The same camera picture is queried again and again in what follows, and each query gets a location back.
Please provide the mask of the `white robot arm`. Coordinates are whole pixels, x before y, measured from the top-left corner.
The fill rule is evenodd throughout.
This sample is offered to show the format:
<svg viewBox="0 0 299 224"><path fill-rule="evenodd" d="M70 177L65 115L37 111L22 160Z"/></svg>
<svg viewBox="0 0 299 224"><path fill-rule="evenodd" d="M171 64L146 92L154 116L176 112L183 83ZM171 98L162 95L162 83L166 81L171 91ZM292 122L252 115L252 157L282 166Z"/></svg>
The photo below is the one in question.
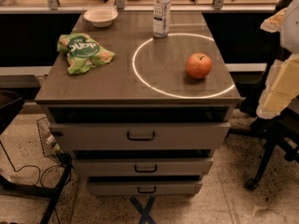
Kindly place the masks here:
<svg viewBox="0 0 299 224"><path fill-rule="evenodd" d="M283 62L274 61L259 99L257 116L272 119L299 95L299 0L292 0L288 7L264 20L261 28L279 32L280 46L291 53Z"/></svg>

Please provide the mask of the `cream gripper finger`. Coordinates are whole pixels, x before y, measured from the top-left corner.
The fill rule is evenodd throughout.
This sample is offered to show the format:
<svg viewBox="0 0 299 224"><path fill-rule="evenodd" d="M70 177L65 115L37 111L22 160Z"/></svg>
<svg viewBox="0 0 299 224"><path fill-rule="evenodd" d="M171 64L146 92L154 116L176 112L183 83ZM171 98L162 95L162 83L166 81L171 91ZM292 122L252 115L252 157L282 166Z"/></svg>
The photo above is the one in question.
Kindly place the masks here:
<svg viewBox="0 0 299 224"><path fill-rule="evenodd" d="M273 16L269 17L268 19L265 19L262 22L260 28L269 33L279 32L281 29L285 12L286 9L283 8L277 13L275 13Z"/></svg>
<svg viewBox="0 0 299 224"><path fill-rule="evenodd" d="M256 114L262 119L278 116L299 95L299 54L284 62L275 60L269 70Z"/></svg>

